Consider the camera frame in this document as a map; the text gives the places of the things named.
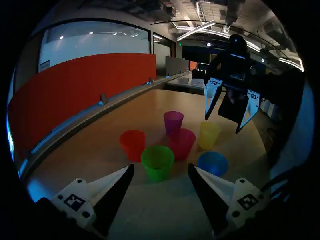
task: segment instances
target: ceiling light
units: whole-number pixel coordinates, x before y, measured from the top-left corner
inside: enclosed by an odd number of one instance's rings
[[[229,30],[230,30],[230,26],[227,26],[227,25],[224,25],[224,26],[223,26],[222,31],[223,31],[224,33],[229,33]]]
[[[177,27],[177,29],[178,30],[192,30],[192,29],[194,29],[194,27],[179,26],[179,27]],[[202,29],[199,32],[214,34],[214,35],[217,35],[217,36],[220,36],[220,37],[223,37],[223,38],[229,38],[230,37],[230,34],[223,33],[223,32],[212,31],[212,30],[209,30],[209,29]],[[249,41],[246,41],[246,42],[247,42],[247,46],[249,48],[252,48],[253,50],[255,50],[257,52],[260,52],[260,48],[257,45],[255,45],[255,44],[253,44],[252,42],[249,42]]]
[[[299,62],[300,62],[300,66],[301,66],[301,71],[303,71],[303,72],[304,72],[304,67],[303,67],[303,64],[302,64],[302,60],[301,60],[301,58],[299,58]]]
[[[257,45],[253,44],[252,42],[249,42],[249,41],[246,41],[247,42],[247,46],[249,48],[252,48],[253,50],[257,51],[257,52],[260,52],[260,49]]]
[[[179,26],[177,29],[178,30],[191,30],[191,29],[194,29],[194,28],[193,27],[186,27],[186,26]],[[212,31],[212,30],[208,30],[208,29],[203,29],[203,30],[200,30],[199,32],[214,34],[214,35],[221,36],[221,37],[224,37],[224,38],[229,38],[230,37],[229,34],[225,34],[225,33],[222,33],[222,32],[216,32],[216,31]]]
[[[279,60],[280,62],[284,62],[284,63],[286,63],[286,64],[289,64],[289,65],[291,65],[291,66],[294,66],[294,67],[300,69],[302,72],[304,71],[303,66],[300,66],[299,64],[297,64],[297,63],[295,63],[295,62],[293,62],[293,61],[290,61],[290,60],[284,59],[284,58],[278,58],[278,60]]]
[[[189,32],[183,34],[182,36],[178,37],[177,41],[180,41],[180,40],[182,40],[182,39],[190,36],[191,34],[194,34],[194,33],[196,33],[196,32],[199,32],[200,30],[203,30],[203,29],[205,29],[205,28],[211,27],[211,26],[213,26],[214,24],[216,24],[214,21],[210,21],[210,22],[207,22],[207,23],[205,23],[205,24],[203,24],[203,25],[201,25],[201,26],[198,26],[198,27],[190,30]]]
[[[157,35],[153,35],[153,37],[158,38],[158,39],[162,39],[161,37],[157,36]]]
[[[198,17],[199,17],[199,19],[201,20],[201,23],[204,24],[204,22],[203,22],[202,19],[200,18],[200,8],[201,8],[201,7],[199,6],[200,3],[210,3],[210,2],[207,2],[207,1],[198,1],[198,2],[196,3]]]

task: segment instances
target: gray partition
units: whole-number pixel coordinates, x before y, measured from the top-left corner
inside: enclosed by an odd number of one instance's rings
[[[189,70],[189,60],[166,56],[166,75],[171,76]]]

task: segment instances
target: red partition wall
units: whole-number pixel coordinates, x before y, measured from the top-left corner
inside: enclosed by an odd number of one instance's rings
[[[76,58],[48,68],[24,84],[8,107],[9,125],[20,156],[50,131],[107,97],[156,79],[153,54],[114,53]]]
[[[197,69],[197,62],[190,61],[190,70]]]

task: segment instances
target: office desk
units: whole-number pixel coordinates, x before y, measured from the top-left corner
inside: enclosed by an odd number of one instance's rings
[[[167,85],[204,90],[203,79],[192,79],[192,74],[167,82]]]
[[[235,134],[236,123],[218,116],[221,101],[209,118],[222,129],[212,150],[229,162],[224,178],[235,180],[235,176],[246,177],[239,172],[254,165],[265,149],[252,121]],[[204,96],[151,90],[93,122],[52,152],[30,177],[31,194],[34,198],[36,193],[52,197],[75,178],[91,182],[131,163],[118,141],[126,130],[144,131],[146,146],[168,144],[163,114],[169,110],[182,112],[182,127],[198,137],[204,120]],[[135,175],[108,238],[211,239],[210,223],[187,175],[188,163],[197,163],[202,153],[196,140],[188,159],[174,163],[169,179],[160,183],[151,182],[142,164],[135,163]]]

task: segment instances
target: desk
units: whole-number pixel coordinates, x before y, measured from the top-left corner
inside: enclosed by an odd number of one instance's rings
[[[265,149],[252,121],[235,134],[237,124],[218,116],[221,101],[209,118],[222,129],[213,150],[228,159],[230,167],[224,178],[235,180],[233,177],[255,164]],[[163,114],[169,110],[182,112],[182,127],[198,137],[204,96],[151,90],[93,122],[52,152],[30,177],[31,195],[45,189],[42,195],[50,198],[77,177],[91,182],[131,163],[118,141],[126,130],[144,131],[147,146],[168,144]],[[196,163],[202,153],[196,140],[188,159],[174,163],[169,179],[160,183],[151,182],[142,164],[135,163],[135,175],[108,238],[211,239],[210,223],[187,174],[188,163]]]
[[[192,74],[167,82],[167,85],[204,90],[203,79],[192,79]]]

